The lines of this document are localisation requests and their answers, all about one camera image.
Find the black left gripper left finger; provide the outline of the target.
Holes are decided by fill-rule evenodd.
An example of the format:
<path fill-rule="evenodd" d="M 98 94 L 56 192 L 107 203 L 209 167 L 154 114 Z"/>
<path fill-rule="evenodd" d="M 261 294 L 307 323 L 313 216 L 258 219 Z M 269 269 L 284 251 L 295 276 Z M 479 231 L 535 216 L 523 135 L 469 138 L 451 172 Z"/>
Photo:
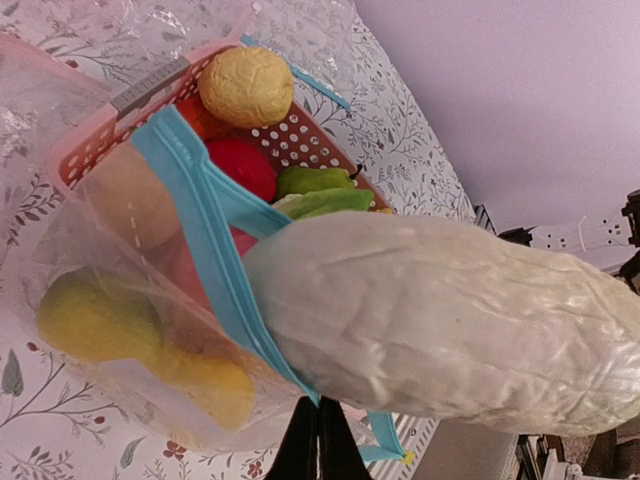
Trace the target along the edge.
<path fill-rule="evenodd" d="M 300 398 L 265 480 L 317 478 L 319 408 Z"/>

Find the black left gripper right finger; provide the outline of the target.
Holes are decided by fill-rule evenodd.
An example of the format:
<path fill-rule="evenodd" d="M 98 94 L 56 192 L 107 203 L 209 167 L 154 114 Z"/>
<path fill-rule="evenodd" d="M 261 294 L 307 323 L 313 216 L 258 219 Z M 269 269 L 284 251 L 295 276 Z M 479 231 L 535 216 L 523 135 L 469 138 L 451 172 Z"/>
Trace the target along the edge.
<path fill-rule="evenodd" d="M 371 480 L 341 405 L 322 397 L 319 406 L 319 461 L 323 480 Z"/>

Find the white toy napa cabbage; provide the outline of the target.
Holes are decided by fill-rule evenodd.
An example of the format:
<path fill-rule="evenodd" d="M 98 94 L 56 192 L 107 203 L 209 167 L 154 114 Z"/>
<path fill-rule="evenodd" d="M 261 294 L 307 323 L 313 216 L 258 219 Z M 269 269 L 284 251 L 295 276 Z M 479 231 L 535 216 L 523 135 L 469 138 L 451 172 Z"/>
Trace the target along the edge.
<path fill-rule="evenodd" d="M 513 433 L 594 435 L 639 414 L 639 298 L 572 255 L 346 211 L 243 264 L 283 356 L 324 396 Z"/>

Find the yellow green toy mango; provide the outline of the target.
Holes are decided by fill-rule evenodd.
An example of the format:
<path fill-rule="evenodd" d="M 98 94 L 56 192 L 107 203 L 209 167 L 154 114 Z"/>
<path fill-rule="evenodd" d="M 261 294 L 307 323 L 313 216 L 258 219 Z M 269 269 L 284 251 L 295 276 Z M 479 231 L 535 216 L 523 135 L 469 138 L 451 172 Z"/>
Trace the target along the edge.
<path fill-rule="evenodd" d="M 153 303 L 118 275 L 90 267 L 53 281 L 38 306 L 37 328 L 49 345 L 88 362 L 151 364 L 164 346 Z"/>

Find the yellow toy lemon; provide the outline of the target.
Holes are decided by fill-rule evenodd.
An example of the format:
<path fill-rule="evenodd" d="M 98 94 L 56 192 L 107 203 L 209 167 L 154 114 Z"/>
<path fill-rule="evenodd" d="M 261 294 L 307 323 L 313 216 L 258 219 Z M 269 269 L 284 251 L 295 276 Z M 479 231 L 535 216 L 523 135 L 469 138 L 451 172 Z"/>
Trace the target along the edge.
<path fill-rule="evenodd" d="M 221 428 L 236 431 L 251 416 L 256 397 L 253 382 L 231 360 L 170 346 L 162 351 L 158 366 L 167 383 L 186 394 Z"/>

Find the clear zip top bag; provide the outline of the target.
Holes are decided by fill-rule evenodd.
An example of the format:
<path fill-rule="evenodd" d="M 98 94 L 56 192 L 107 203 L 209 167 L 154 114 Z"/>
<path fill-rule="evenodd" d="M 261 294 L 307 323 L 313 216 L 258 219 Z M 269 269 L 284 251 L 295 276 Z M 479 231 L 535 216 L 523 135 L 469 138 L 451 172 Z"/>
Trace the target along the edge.
<path fill-rule="evenodd" d="M 147 411 L 154 427 L 199 451 L 274 445 L 300 398 L 320 400 L 269 336 L 241 262 L 250 238 L 286 224 L 213 165 L 179 111 L 165 107 L 75 185 L 33 251 L 24 318 L 38 331 L 40 301 L 66 272 L 90 267 L 118 275 L 155 306 L 162 351 L 173 346 L 229 359 L 249 374 L 256 397 L 248 421 L 236 431 L 221 428 L 162 378 L 162 351 L 151 364 L 64 356 L 128 408 Z"/>

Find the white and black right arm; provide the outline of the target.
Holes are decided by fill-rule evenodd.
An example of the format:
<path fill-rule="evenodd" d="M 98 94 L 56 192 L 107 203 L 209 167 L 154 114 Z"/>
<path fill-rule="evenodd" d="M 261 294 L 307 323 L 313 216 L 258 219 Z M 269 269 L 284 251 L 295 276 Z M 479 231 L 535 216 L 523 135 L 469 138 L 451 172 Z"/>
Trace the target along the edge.
<path fill-rule="evenodd" d="M 530 248 L 575 256 L 600 248 L 634 247 L 634 255 L 617 268 L 614 276 L 639 294 L 639 190 L 629 193 L 626 204 L 612 213 L 582 217 L 575 224 L 519 227 L 501 232 L 498 237 Z"/>

